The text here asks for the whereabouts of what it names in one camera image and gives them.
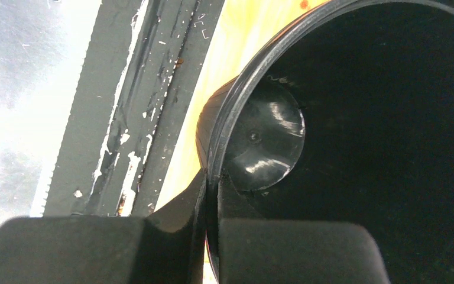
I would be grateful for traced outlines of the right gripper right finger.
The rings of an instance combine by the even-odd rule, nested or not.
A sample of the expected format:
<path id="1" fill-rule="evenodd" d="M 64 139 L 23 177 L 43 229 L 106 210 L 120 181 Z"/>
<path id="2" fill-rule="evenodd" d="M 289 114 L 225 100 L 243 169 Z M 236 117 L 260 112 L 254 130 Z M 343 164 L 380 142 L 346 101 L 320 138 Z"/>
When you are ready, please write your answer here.
<path id="1" fill-rule="evenodd" d="M 220 283 L 388 283 L 380 250 L 347 222 L 259 217 L 227 177 L 218 184 Z"/>

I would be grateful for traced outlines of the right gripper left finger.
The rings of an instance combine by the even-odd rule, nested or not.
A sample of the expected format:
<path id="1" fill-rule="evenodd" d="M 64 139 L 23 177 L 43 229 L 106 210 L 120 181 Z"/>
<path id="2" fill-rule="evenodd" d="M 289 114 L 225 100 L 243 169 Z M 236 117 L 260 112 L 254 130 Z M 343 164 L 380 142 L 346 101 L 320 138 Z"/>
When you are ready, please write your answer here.
<path id="1" fill-rule="evenodd" d="M 201 283 L 206 173 L 143 217 L 14 218 L 0 226 L 0 283 Z"/>

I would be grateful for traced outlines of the black ribbed bin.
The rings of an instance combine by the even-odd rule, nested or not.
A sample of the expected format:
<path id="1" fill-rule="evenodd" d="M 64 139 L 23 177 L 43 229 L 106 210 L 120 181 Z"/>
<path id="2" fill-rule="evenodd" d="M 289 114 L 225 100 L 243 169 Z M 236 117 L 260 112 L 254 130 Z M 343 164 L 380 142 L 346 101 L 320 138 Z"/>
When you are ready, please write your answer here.
<path id="1" fill-rule="evenodd" d="M 206 239 L 218 184 L 271 220 L 347 222 L 389 283 L 454 283 L 454 1 L 328 1 L 205 103 Z"/>

